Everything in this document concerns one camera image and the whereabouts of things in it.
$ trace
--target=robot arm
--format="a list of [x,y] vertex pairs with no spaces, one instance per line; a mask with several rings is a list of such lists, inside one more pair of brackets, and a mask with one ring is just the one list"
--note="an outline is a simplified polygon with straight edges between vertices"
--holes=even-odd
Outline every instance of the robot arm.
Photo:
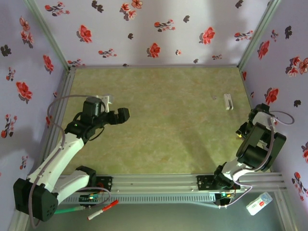
[[236,131],[236,134],[244,140],[236,158],[217,167],[211,182],[212,186],[218,189],[232,189],[234,181],[248,172],[255,171],[265,161],[271,142],[270,155],[258,170],[265,172],[273,164],[286,141],[286,137],[274,129],[274,140],[271,141],[271,123],[269,120],[275,117],[269,113],[269,109],[269,106],[260,104],[250,112],[248,121]]
[[127,108],[119,108],[118,114],[109,111],[109,101],[109,96],[103,99],[88,97],[83,104],[82,112],[78,113],[67,125],[63,146],[61,146],[61,140],[41,166],[26,180],[19,178],[15,182],[13,190],[17,210],[29,214],[30,189],[38,176],[39,180],[32,195],[32,210],[33,216],[42,221],[49,220],[58,205],[77,190],[95,186],[96,171],[88,167],[80,166],[70,176],[61,180],[59,177],[75,154],[90,141],[96,129],[104,129],[107,124],[122,124],[129,119]]

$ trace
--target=lavender wall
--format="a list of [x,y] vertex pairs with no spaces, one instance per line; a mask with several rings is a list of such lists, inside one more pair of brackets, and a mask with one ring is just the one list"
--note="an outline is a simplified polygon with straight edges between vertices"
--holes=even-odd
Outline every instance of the lavender wall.
[[34,0],[70,65],[236,65],[270,0]]
[[[308,227],[308,18],[306,0],[284,0],[264,36],[243,68],[244,83],[253,106],[288,112],[292,126],[277,124],[287,142],[274,169],[283,173],[299,222]],[[290,119],[275,114],[283,121]]]
[[0,230],[14,212],[13,184],[42,148],[46,110],[64,68],[21,0],[0,3]]

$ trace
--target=black bracket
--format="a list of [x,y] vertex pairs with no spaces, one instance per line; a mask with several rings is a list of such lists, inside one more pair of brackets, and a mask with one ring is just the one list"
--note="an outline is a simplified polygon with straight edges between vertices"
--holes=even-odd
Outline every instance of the black bracket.
[[112,177],[96,177],[96,186],[104,187],[105,189],[111,191],[112,187]]
[[[199,175],[197,176],[197,186],[199,191],[208,191],[208,190],[231,190],[234,189],[229,188],[226,189],[225,185],[220,184],[217,180],[214,179],[214,175]],[[237,184],[234,184],[236,189],[240,189],[241,187]]]

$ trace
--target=red marker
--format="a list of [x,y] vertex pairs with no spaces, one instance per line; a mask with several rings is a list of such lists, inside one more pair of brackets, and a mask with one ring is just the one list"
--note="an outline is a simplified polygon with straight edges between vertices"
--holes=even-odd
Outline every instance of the red marker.
[[88,220],[92,220],[96,216],[100,215],[102,212],[106,211],[109,208],[112,208],[113,206],[117,205],[119,203],[118,200],[113,201],[111,204],[107,205],[106,207],[98,210],[97,212],[93,213],[92,215],[88,216]]

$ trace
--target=green floor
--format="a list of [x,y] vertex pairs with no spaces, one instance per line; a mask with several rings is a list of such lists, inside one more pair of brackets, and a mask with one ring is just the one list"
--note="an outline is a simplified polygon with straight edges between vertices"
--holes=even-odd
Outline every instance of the green floor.
[[[210,173],[241,145],[235,131],[250,106],[237,68],[78,69],[70,94],[112,94],[111,110],[130,119],[107,125],[87,143],[64,174],[84,165],[98,174]],[[230,93],[234,110],[225,110]],[[82,110],[69,99],[62,126]]]

